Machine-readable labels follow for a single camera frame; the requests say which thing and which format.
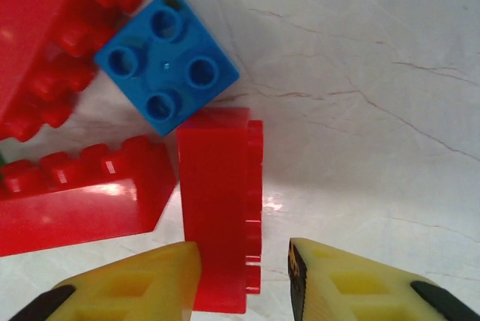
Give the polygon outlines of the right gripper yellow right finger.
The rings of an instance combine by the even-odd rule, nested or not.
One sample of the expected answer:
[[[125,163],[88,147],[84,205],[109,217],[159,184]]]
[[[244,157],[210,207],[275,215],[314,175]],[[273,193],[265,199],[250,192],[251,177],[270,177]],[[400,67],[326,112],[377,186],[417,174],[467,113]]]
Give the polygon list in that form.
[[[478,320],[433,281],[307,238],[289,240],[295,320]]]

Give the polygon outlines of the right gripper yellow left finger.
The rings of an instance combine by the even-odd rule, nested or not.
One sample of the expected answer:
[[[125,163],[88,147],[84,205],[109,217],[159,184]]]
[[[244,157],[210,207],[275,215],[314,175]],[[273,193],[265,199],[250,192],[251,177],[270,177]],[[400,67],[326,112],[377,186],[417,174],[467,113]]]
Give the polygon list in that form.
[[[139,253],[41,293],[13,320],[189,320],[202,272],[193,241]]]

